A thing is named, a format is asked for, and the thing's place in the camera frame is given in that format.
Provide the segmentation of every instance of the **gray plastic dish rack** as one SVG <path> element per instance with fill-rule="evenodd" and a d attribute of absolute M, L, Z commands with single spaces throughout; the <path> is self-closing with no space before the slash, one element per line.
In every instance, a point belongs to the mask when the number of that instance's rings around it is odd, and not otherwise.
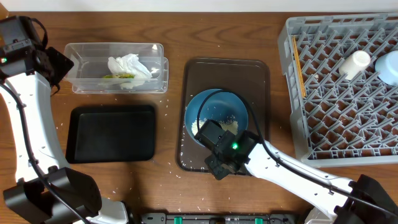
<path fill-rule="evenodd" d="M 302 98 L 292 37 L 297 42 Z M 398 13 L 289 18 L 279 35 L 296 158 L 313 167 L 398 163 L 398 86 L 378 79 L 378 57 L 398 50 Z M 351 81 L 339 66 L 356 50 L 371 56 Z"/>

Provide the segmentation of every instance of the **green light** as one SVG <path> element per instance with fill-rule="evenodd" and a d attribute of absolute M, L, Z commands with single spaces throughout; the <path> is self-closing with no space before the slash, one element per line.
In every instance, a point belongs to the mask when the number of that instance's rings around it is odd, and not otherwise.
<path fill-rule="evenodd" d="M 234 143 L 232 144 L 232 148 L 233 148 L 233 149 L 238 149 L 238 144 L 237 144 L 236 142 L 234 142 Z"/>

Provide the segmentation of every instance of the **blue plate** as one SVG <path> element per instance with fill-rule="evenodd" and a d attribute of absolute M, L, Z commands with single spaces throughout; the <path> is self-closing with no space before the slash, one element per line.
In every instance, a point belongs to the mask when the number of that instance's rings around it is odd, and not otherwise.
<path fill-rule="evenodd" d="M 192 133 L 192 123 L 196 121 L 198 116 L 198 111 L 203 100 L 220 89 L 210 89 L 205 90 L 197 94 L 187 106 L 185 110 L 185 128 L 191 138 L 200 144 L 194 137 Z M 243 102 L 233 93 L 217 93 L 210 97 L 205 105 L 203 106 L 200 113 L 200 121 L 206 119 L 213 119 L 215 121 L 237 121 L 238 122 L 238 132 L 246 130 L 248 128 L 248 112 Z"/>

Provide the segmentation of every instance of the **wooden tabletop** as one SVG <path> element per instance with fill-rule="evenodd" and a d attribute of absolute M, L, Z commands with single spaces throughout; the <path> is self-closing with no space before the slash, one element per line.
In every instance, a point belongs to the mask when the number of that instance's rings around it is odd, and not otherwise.
<path fill-rule="evenodd" d="M 170 62 L 169 89 L 151 95 L 79 95 L 61 82 L 51 98 L 54 123 L 64 150 L 70 112 L 83 105 L 151 104 L 157 111 L 155 156 L 145 162 L 71 165 L 92 176 L 101 194 L 124 200 L 137 212 L 169 213 L 302 213 L 310 205 L 285 189 L 254 177 L 230 176 L 217 181 L 210 174 L 185 172 L 175 162 L 182 80 L 193 57 L 261 60 L 271 73 L 271 143 L 294 156 L 290 101 L 279 62 L 277 38 L 287 18 L 298 13 L 148 13 L 148 12 L 24 12 L 38 18 L 49 33 L 49 46 L 63 52 L 71 42 L 158 42 Z M 0 100 L 0 189 L 15 185 L 16 151 L 11 124 Z M 398 165 L 323 169 L 357 180 L 377 179 L 398 202 Z M 0 223 L 25 223 L 0 197 Z"/>

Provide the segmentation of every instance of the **light blue cup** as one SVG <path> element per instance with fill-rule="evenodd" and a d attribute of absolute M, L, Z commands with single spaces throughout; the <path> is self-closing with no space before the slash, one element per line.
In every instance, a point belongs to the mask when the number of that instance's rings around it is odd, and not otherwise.
<path fill-rule="evenodd" d="M 380 57 L 374 66 L 379 78 L 388 85 L 398 85 L 398 50 Z"/>
<path fill-rule="evenodd" d="M 188 104 L 187 110 L 185 111 L 185 127 L 191 138 L 200 144 L 192 133 L 192 123 L 196 121 L 200 105 L 203 103 L 205 98 L 220 89 L 205 90 L 197 94 Z M 243 102 L 233 93 L 216 93 L 211 96 L 205 105 L 203 106 L 200 113 L 200 121 L 205 119 L 213 119 L 215 121 L 237 121 L 238 132 L 246 130 L 248 128 L 248 112 Z"/>

